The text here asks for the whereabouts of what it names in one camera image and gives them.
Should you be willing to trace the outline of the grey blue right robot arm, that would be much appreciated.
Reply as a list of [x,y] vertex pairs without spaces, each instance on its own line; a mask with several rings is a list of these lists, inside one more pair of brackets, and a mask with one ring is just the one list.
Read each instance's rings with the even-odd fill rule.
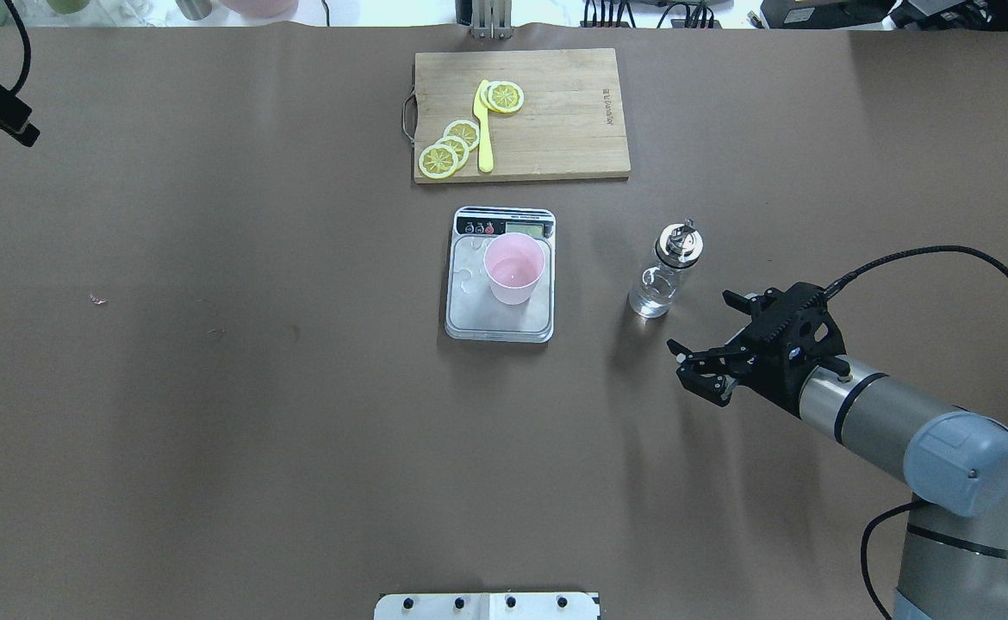
[[1008,619],[1008,427],[848,354],[818,286],[722,297],[749,323],[719,348],[667,341],[682,387],[717,406],[751,389],[909,487],[893,619]]

